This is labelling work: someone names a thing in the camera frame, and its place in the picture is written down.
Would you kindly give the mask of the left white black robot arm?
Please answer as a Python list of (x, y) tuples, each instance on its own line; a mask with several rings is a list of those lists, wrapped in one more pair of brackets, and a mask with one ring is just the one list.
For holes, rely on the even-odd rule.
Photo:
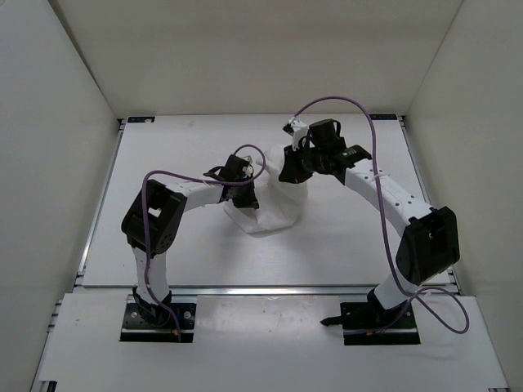
[(147, 174), (121, 224), (136, 262), (137, 283), (132, 295), (141, 317), (154, 327), (178, 329), (167, 280), (167, 251), (173, 245), (186, 212), (232, 202), (234, 207), (258, 209), (254, 180), (260, 176), (249, 156), (232, 154), (225, 165), (201, 177), (156, 170)]

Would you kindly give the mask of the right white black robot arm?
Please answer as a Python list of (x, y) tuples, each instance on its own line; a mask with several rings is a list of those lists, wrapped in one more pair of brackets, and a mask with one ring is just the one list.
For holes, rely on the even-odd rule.
[(400, 236), (391, 275), (369, 293), (366, 307), (369, 322), (385, 327), (423, 283), (459, 260), (456, 215), (403, 189), (361, 146), (347, 146), (337, 120), (306, 125), (291, 119), (283, 130), (293, 141), (284, 148), (279, 181), (301, 184), (315, 173), (334, 176), (382, 213)]

